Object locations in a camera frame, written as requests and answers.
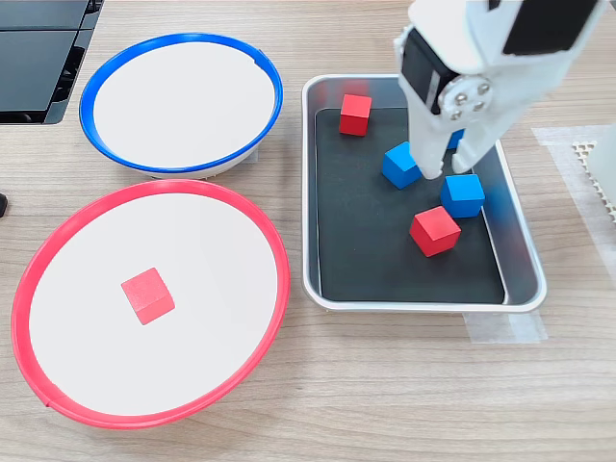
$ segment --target red rim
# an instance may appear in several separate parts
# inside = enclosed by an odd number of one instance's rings
[[[109,212],[114,207],[140,197],[179,192],[204,195],[225,202],[252,219],[265,235],[273,252],[278,272],[278,293],[268,330],[242,367],[216,389],[201,398],[165,412],[144,416],[116,416],[92,411],[67,397],[47,378],[39,365],[32,349],[29,328],[30,307],[35,289],[47,266],[58,251],[70,238],[95,218]],[[188,417],[224,397],[259,364],[270,348],[282,324],[289,301],[290,284],[289,259],[287,258],[287,252],[282,239],[268,216],[255,204],[236,192],[211,183],[195,180],[151,181],[113,192],[96,200],[69,218],[43,243],[21,277],[15,294],[11,329],[13,352],[21,373],[23,373],[26,381],[43,404],[70,419],[83,424],[113,429],[146,428],[168,424]]]

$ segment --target blue cube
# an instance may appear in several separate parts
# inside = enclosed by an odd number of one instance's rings
[[[476,217],[484,201],[485,194],[477,175],[454,175],[445,178],[441,202],[453,218]]]
[[[447,149],[457,149],[460,140],[464,137],[464,130],[458,130],[451,135]]]
[[[399,190],[406,188],[422,177],[420,168],[417,167],[413,156],[411,156],[411,144],[408,141],[385,153],[382,171],[385,177],[394,183],[394,186]]]

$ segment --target metal tray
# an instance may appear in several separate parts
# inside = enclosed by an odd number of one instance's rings
[[[364,138],[338,133],[345,93],[372,98]],[[407,140],[398,76],[316,77],[304,86],[302,106],[303,285],[318,305],[354,312],[525,313],[543,302],[545,274],[500,143],[474,168],[486,195],[482,214],[458,220],[455,249],[428,259],[408,230],[415,214],[440,204],[443,178],[398,191],[380,173],[383,154]]]

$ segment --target wooden table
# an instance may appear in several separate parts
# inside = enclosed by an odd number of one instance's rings
[[[302,291],[301,88],[323,73],[394,71],[391,40],[407,7],[107,2],[64,121],[0,126],[0,190],[12,203],[0,220],[0,460],[616,460],[616,291],[552,157],[531,132],[616,120],[615,12],[565,85],[503,140],[549,280],[541,310],[547,342],[474,345],[461,316],[328,314]],[[293,272],[288,315],[261,365],[211,408],[139,432],[86,427],[45,408],[17,369],[14,291],[56,226],[95,198],[145,180],[84,137],[78,103],[89,77],[137,41],[188,31],[247,40],[283,76],[285,106],[259,163],[216,182],[254,200],[282,234]]]

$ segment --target red cube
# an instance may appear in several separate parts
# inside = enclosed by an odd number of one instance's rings
[[[372,98],[368,96],[345,94],[340,111],[340,133],[356,137],[366,136],[371,105]]]
[[[455,246],[462,230],[442,206],[416,214],[411,236],[426,257]]]
[[[123,282],[122,289],[143,325],[175,308],[173,298],[155,268]]]

